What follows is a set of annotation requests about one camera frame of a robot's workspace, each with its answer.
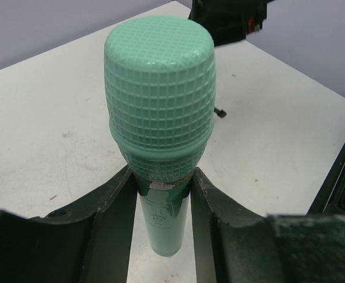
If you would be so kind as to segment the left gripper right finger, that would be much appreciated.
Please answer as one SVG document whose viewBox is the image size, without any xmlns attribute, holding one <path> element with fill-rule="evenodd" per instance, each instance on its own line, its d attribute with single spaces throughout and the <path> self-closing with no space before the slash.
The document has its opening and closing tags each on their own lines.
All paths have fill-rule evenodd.
<svg viewBox="0 0 345 283">
<path fill-rule="evenodd" d="M 345 215 L 260 216 L 191 180 L 198 282 L 345 282 Z"/>
</svg>

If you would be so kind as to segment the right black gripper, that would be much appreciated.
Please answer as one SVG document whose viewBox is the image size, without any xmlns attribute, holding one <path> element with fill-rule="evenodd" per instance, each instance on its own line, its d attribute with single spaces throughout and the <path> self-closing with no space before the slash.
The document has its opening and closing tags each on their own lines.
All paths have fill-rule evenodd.
<svg viewBox="0 0 345 283">
<path fill-rule="evenodd" d="M 263 28 L 266 0 L 193 0 L 188 18 L 203 26 L 214 46 L 233 44 Z"/>
</svg>

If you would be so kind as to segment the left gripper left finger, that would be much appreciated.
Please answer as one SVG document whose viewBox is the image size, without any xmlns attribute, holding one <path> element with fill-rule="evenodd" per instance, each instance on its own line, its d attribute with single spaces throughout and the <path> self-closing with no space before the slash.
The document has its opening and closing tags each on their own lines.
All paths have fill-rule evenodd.
<svg viewBox="0 0 345 283">
<path fill-rule="evenodd" d="M 125 282 L 136 201 L 124 167 L 43 218 L 0 210 L 0 282 Z"/>
</svg>

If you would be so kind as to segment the teal microphone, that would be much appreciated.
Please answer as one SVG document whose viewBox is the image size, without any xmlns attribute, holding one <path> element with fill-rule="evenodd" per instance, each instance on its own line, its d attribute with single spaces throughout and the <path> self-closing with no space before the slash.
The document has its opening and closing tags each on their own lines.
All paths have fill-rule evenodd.
<svg viewBox="0 0 345 283">
<path fill-rule="evenodd" d="M 214 129 L 212 37 L 175 16 L 125 21 L 105 41 L 104 81 L 110 132 L 136 178 L 150 245 L 171 257 Z"/>
</svg>

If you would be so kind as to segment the tripod shock mount stand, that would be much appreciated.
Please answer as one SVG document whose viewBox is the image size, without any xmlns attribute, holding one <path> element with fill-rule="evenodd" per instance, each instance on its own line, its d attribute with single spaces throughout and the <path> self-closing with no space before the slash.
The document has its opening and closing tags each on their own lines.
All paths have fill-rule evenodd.
<svg viewBox="0 0 345 283">
<path fill-rule="evenodd" d="M 227 115 L 227 113 L 224 110 L 219 109 L 217 107 L 214 107 L 214 112 L 219 118 L 224 118 Z"/>
</svg>

